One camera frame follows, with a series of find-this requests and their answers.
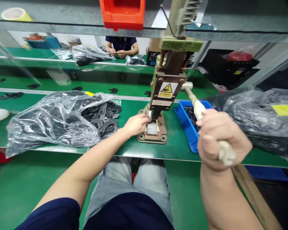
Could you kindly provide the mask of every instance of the worker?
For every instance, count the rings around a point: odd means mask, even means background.
[[[136,38],[106,36],[106,51],[114,57],[119,55],[120,59],[124,59],[127,55],[134,56],[138,54],[139,47]]]
[[[145,114],[133,116],[123,128],[88,150],[56,180],[16,229],[79,229],[90,183],[99,173],[84,229],[174,229],[164,162],[141,159],[132,184],[131,158],[113,157],[130,137],[142,133],[148,122],[150,119]],[[209,228],[262,230],[230,167],[218,160],[217,140],[231,144],[237,164],[251,150],[251,142],[225,112],[208,109],[197,125],[201,127],[198,151],[202,160],[198,189],[201,189]]]

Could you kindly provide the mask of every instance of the black container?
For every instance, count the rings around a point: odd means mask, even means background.
[[[239,81],[256,65],[258,60],[228,61],[223,56],[233,50],[209,49],[200,66],[209,73],[209,80],[228,89],[234,88]]]
[[[155,66],[156,65],[157,56],[159,54],[160,54],[160,52],[149,51],[148,55],[146,57],[146,65]]]

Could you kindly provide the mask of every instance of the red plastic bag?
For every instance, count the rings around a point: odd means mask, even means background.
[[[224,58],[228,61],[251,61],[253,60],[253,50],[254,46],[248,46],[242,48],[240,51],[233,51],[224,56]]]

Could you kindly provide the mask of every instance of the yellow warning triangle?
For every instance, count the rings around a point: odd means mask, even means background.
[[[172,93],[172,87],[171,84],[169,83],[164,89],[162,89],[160,92],[165,92],[165,93]]]

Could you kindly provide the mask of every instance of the cardboard box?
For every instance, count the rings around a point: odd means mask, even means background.
[[[149,41],[148,52],[149,51],[161,52],[159,45],[160,45],[160,38],[151,38]]]

